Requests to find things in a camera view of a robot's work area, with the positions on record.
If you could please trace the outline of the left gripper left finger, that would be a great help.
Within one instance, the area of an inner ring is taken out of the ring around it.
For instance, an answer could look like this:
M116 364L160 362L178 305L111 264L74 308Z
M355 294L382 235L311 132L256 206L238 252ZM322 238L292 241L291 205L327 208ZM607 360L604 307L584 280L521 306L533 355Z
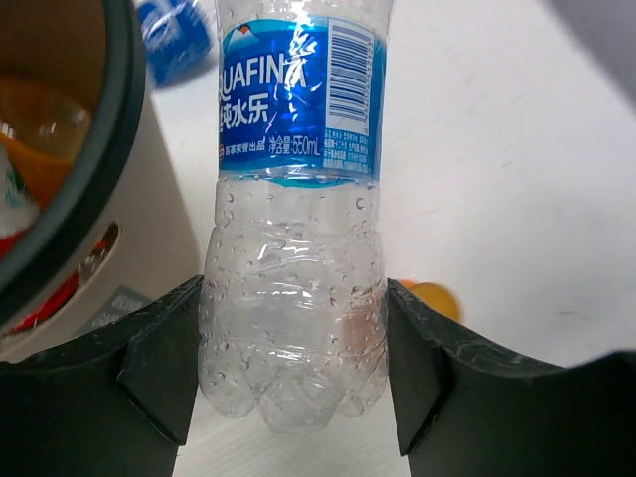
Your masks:
M1 365L4 476L170 476L197 387L195 276L116 322Z

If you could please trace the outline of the red label water bottle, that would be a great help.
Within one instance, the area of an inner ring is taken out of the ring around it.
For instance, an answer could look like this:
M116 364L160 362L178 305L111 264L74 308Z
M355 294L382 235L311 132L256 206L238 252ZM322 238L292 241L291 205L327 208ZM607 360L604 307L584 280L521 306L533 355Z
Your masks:
M39 206L11 165L6 148L1 146L1 257L15 246L39 213ZM114 226L114 238L104 236L72 276L39 308L6 332L5 336L29 331L54 316L76 294L80 284L88 280L103 264L117 234L118 228Z

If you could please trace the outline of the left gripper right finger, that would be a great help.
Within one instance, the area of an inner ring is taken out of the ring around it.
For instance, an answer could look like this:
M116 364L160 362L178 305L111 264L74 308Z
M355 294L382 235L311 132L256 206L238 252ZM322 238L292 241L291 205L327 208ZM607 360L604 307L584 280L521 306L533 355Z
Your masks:
M635 354L565 368L505 348L388 286L389 378L414 476L631 476Z

